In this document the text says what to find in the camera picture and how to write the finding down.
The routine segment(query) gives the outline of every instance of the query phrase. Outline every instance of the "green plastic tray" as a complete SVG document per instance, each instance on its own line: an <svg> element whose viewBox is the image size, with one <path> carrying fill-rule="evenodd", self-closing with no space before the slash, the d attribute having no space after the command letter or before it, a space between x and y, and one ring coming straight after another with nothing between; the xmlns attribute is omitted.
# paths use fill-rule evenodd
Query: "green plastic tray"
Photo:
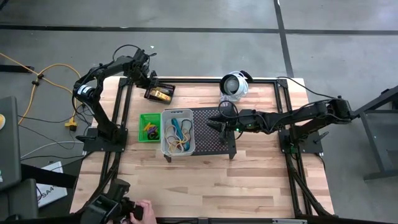
<svg viewBox="0 0 398 224"><path fill-rule="evenodd" d="M158 140L149 140L146 131L144 131L145 126L148 123L154 124L159 130ZM160 126L160 113L149 113L139 115L139 130L138 130L138 141L139 142L160 142L162 138L162 127Z"/></svg>

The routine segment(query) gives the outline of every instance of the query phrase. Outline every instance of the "concrete floor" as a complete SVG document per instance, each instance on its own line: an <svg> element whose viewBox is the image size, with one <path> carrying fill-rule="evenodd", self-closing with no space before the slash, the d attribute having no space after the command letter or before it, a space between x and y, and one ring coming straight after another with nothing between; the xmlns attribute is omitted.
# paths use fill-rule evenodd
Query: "concrete floor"
<svg viewBox="0 0 398 224"><path fill-rule="evenodd" d="M394 0L280 0L286 29L398 30L398 2ZM0 22L27 25L196 27L277 29L273 0L13 0L0 11ZM68 63L84 74L92 66L111 60L122 44L136 44L157 52L151 69L162 76L222 76L243 69L254 77L285 75L279 34L226 34L179 32L55 32L1 30L0 52L40 70L53 63ZM396 35L287 35L294 75L306 86L327 95L342 95L353 109L381 91L398 84ZM128 54L124 49L121 54ZM12 64L0 58L0 64ZM0 96L14 95L19 114L29 102L34 75L2 73ZM54 68L46 76L72 87L76 76ZM310 101L320 97L308 94ZM70 95L43 83L29 116L61 120L72 113ZM63 123L23 122L57 141L69 141ZM85 125L81 123L78 133ZM326 174L335 213L345 218L398 223L398 178L364 182L377 171L362 122L329 126L323 139ZM20 129L21 154L50 143ZM75 156L72 150L49 147L32 156ZM44 166L55 159L27 162Z"/></svg>

